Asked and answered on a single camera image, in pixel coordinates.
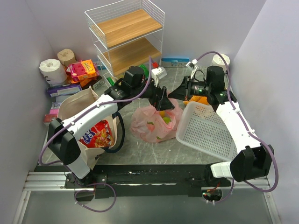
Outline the orange fruit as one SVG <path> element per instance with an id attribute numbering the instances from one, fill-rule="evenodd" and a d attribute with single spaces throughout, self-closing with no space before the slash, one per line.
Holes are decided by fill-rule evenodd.
<path id="1" fill-rule="evenodd" d="M 159 111 L 159 114 L 162 118 L 165 117 L 165 111 Z"/>

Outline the green apple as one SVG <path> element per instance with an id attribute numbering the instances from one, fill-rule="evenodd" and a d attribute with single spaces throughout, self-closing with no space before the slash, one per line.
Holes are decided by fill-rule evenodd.
<path id="1" fill-rule="evenodd" d="M 169 124 L 171 122 L 171 118 L 170 117 L 163 117 L 162 118 L 163 121 L 166 123 L 166 124 Z"/>

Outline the pink plastic grocery bag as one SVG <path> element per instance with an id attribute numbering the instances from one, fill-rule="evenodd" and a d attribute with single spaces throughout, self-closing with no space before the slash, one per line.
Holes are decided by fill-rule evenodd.
<path id="1" fill-rule="evenodd" d="M 169 124 L 163 121 L 159 111 L 151 105 L 136 109 L 130 124 L 132 135 L 150 143 L 159 143 L 174 138 L 183 110 L 177 100 L 171 98 L 170 101 L 175 108 L 165 111 L 165 117 L 171 118 Z"/>

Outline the red yellow snack bag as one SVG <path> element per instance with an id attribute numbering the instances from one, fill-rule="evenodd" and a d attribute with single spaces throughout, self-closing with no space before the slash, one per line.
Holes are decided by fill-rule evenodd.
<path id="1" fill-rule="evenodd" d="M 107 120 L 102 120 L 88 131 L 79 140 L 88 148 L 111 147 L 114 138 Z"/>

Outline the beige canvas tote bag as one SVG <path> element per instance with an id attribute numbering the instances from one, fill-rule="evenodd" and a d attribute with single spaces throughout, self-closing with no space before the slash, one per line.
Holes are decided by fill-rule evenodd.
<path id="1" fill-rule="evenodd" d="M 90 87 L 82 90 L 64 100 L 58 109 L 58 118 L 65 124 L 73 121 L 76 115 L 90 108 L 93 103 L 99 104 L 103 101 L 112 100 L 108 95 L 98 94 Z M 121 115 L 109 113 L 101 118 L 95 115 L 96 109 L 85 115 L 76 122 L 81 127 L 79 132 L 78 146 L 83 154 L 83 161 L 90 169 L 93 169 L 98 157 L 103 153 L 118 152 L 124 142 L 125 131 L 121 131 L 121 137 L 117 137 L 117 125 L 124 128 Z"/>

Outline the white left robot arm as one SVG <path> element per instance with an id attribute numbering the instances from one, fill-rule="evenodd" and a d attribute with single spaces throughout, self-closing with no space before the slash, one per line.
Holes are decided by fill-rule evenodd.
<path id="1" fill-rule="evenodd" d="M 146 98 L 158 111 L 175 108 L 167 96 L 166 87 L 160 87 L 152 77 L 146 77 L 142 68 L 131 66 L 124 78 L 109 87 L 91 105 L 69 119 L 52 121 L 48 130 L 47 147 L 80 180 L 91 172 L 78 145 L 79 139 L 92 126 L 137 98 Z"/>

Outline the orange carrot piece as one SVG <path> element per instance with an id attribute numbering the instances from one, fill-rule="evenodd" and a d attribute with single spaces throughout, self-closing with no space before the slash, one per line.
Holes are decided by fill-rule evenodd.
<path id="1" fill-rule="evenodd" d="M 183 101 L 185 105 L 187 105 L 189 102 L 198 102 L 204 105 L 209 105 L 207 101 L 207 97 L 201 97 L 201 96 L 192 96 L 190 100 Z"/>

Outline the blue white tissue box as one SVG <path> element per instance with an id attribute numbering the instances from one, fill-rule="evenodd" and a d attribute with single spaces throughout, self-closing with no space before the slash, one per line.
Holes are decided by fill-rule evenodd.
<path id="1" fill-rule="evenodd" d="M 189 61 L 189 58 L 164 57 L 161 59 L 161 66 L 164 68 L 185 68 Z"/>

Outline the white toilet paper roll right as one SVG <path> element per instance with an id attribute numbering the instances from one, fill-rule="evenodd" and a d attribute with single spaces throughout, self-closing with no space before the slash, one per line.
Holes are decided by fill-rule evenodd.
<path id="1" fill-rule="evenodd" d="M 211 61 L 211 65 L 212 66 L 219 66 L 224 70 L 224 72 L 226 72 L 227 68 L 226 68 L 225 63 L 227 64 L 227 66 L 229 66 L 230 65 L 230 58 L 225 54 L 221 54 L 221 56 L 222 57 L 220 57 L 218 54 L 215 54 L 213 56 L 212 61 Z"/>

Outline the white plastic basket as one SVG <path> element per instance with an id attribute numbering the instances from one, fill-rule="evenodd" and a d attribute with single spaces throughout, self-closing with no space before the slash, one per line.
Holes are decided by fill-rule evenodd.
<path id="1" fill-rule="evenodd" d="M 209 105 L 198 102 L 187 104 L 177 127 L 176 139 L 185 146 L 223 161 L 232 161 L 237 156 L 229 130 Z"/>

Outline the green white Chubo bag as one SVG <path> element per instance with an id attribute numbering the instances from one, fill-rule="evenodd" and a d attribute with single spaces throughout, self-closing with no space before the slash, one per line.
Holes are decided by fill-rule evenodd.
<path id="1" fill-rule="evenodd" d="M 109 83 L 114 85 L 118 80 L 124 79 L 129 85 L 133 84 L 134 87 L 141 85 L 149 76 L 148 68 L 142 64 L 140 66 L 130 66 L 125 72 L 111 77 Z"/>

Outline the white RIO box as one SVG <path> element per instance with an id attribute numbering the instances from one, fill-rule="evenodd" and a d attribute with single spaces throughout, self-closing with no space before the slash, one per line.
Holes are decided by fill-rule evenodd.
<path id="1" fill-rule="evenodd" d="M 94 84 L 92 84 L 92 89 L 96 91 L 98 88 L 100 88 L 105 81 L 103 80 L 102 77 L 99 77 L 97 80 L 95 80 Z"/>

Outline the brown toilet paper roll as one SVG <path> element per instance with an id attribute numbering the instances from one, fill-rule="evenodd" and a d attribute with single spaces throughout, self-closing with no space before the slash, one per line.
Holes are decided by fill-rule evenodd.
<path id="1" fill-rule="evenodd" d="M 73 64 L 77 61 L 75 54 L 71 49 L 63 49 L 59 51 L 57 53 L 57 57 L 64 67 L 68 67 L 70 64 Z"/>

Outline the red pink box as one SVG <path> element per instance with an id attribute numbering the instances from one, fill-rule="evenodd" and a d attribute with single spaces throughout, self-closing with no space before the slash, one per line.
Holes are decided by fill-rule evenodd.
<path id="1" fill-rule="evenodd" d="M 48 126 L 52 121 L 54 121 L 58 116 L 58 109 L 50 109 L 48 114 L 45 114 L 43 123 Z"/>

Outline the white toilet paper roll left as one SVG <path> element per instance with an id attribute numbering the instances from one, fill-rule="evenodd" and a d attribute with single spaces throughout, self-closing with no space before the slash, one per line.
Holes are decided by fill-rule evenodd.
<path id="1" fill-rule="evenodd" d="M 39 70 L 49 84 L 61 84 L 67 79 L 64 67 L 57 59 L 42 61 Z"/>

